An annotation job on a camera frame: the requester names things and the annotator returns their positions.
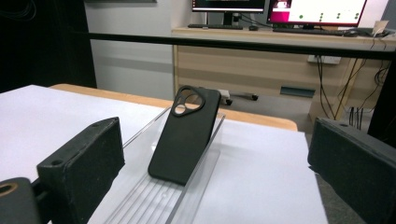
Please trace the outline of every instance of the monitor stand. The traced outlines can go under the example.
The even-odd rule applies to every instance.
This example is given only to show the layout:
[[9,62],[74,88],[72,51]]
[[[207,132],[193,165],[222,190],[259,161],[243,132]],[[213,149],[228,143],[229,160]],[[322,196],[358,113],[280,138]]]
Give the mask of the monitor stand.
[[232,12],[224,12],[223,25],[232,25],[232,24],[233,24],[233,13]]
[[313,29],[315,29],[314,25],[310,25],[310,24],[303,25],[303,30],[313,30]]

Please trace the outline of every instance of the foam pad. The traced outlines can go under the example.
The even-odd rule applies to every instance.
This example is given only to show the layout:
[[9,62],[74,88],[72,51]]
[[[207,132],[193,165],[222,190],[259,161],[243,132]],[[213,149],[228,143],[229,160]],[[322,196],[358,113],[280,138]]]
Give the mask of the foam pad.
[[396,223],[396,149],[340,121],[317,119],[308,162],[367,223]]

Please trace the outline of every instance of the monitor screen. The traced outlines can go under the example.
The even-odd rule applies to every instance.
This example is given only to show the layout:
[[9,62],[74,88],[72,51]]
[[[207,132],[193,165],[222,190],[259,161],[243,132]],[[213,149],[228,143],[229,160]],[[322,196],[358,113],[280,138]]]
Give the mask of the monitor screen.
[[358,26],[366,0],[270,0],[267,22]]
[[263,13],[265,0],[192,0],[195,12]]

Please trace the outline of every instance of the phone case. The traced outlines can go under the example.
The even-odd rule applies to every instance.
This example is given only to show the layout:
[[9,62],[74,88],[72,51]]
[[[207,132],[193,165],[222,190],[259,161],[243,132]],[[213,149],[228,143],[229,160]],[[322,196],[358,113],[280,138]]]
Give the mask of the phone case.
[[186,185],[210,140],[220,93],[184,86],[177,92],[148,166],[156,178]]

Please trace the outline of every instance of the power outlet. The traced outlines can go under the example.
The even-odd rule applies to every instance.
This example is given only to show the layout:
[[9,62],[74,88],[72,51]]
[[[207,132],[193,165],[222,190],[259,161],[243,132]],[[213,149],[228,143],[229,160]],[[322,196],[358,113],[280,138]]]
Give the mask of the power outlet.
[[[341,57],[333,57],[333,56],[321,56],[321,61],[323,63],[329,64],[339,64],[341,62]],[[308,56],[309,63],[317,63],[318,55],[309,55]]]

